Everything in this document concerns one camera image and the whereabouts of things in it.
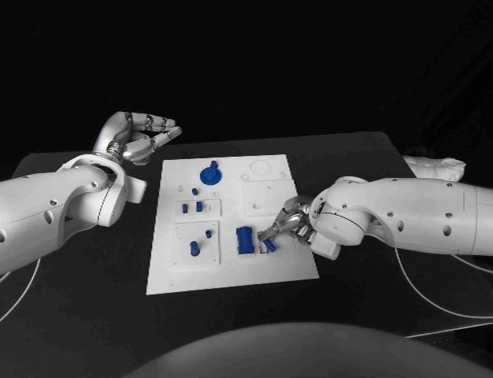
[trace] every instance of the robotic hand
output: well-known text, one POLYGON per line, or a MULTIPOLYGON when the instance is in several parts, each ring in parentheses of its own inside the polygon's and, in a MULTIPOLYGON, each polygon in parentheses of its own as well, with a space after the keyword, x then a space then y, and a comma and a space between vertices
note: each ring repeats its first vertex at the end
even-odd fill
POLYGON ((260 241, 280 232, 332 260, 365 235, 407 250, 493 256, 493 189, 438 179, 342 177, 316 198, 289 199, 260 241))
POLYGON ((140 203, 147 183, 126 174, 124 160, 146 165, 150 155, 182 133, 175 121, 119 112, 107 120, 91 154, 57 172, 0 182, 0 275, 62 247, 97 224, 110 227, 126 201, 140 203), (143 132, 160 132, 150 138, 143 132))

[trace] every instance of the blue cylinder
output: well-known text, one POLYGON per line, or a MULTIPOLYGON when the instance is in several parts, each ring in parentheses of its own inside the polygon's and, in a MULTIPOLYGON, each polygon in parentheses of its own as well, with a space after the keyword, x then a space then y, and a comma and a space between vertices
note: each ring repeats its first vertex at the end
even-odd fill
POLYGON ((191 243, 191 253, 192 253, 192 256, 196 257, 199 255, 199 246, 198 246, 198 242, 192 242, 191 243))
POLYGON ((212 161, 211 167, 201 171, 201 181, 205 185, 215 185, 222 179, 222 172, 218 170, 218 163, 212 161))
POLYGON ((268 251, 276 252, 276 246, 273 245, 273 242, 266 239, 263 243, 266 244, 268 251))
POLYGON ((253 254, 255 246, 253 244, 253 228, 241 227, 237 230, 238 234, 238 254, 253 254))

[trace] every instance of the white board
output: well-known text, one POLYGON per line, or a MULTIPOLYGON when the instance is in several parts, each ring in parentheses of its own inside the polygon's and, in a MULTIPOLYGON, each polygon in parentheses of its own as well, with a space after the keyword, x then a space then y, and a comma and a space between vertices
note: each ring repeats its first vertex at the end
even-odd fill
POLYGON ((261 253, 264 244, 260 252, 258 232, 273 225, 296 195, 286 155, 163 161, 147 295, 317 279, 313 252, 289 235, 273 239, 276 252, 261 253), (222 179, 205 185, 201 171, 212 161, 222 179), (253 228, 253 254, 238 254, 237 228, 244 226, 253 228), (201 249, 196 257, 192 241, 201 249))

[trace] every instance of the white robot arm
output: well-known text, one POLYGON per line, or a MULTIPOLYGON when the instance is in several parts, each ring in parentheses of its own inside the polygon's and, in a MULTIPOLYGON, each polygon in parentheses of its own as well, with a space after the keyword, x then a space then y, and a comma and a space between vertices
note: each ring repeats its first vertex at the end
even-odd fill
POLYGON ((146 165, 155 150, 182 133, 175 121, 119 112, 107 120, 91 154, 57 172, 0 182, 0 275, 58 250, 97 224, 110 227, 126 201, 140 203, 147 183, 126 174, 124 160, 146 165), (150 138, 143 132, 160 132, 150 138))
POLYGON ((438 179, 342 177, 313 200, 287 201, 260 241, 279 232, 332 260, 365 235, 407 250, 493 256, 493 189, 438 179))

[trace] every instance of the black table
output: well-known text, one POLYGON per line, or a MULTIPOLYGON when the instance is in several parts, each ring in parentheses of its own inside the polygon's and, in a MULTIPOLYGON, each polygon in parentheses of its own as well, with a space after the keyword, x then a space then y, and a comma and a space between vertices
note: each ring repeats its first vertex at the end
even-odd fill
MULTIPOLYGON (((87 153, 31 154, 13 178, 55 172, 87 153)), ((319 280, 146 296, 163 160, 264 154, 287 155, 302 195, 317 195, 342 176, 415 177, 382 132, 170 143, 147 166, 127 162, 127 173, 147 181, 143 203, 127 203, 113 227, 78 233, 42 258, 28 295, 0 324, 0 377, 123 376, 198 339, 258 324, 345 323, 408 336, 493 322, 457 317, 427 303, 405 280, 394 249, 369 237, 361 246, 342 247, 336 261, 315 255, 319 280)), ((450 256, 400 255, 413 280, 441 304, 493 314, 492 279, 483 273, 450 256)), ((34 269, 35 263, 0 285, 0 316, 34 269)))

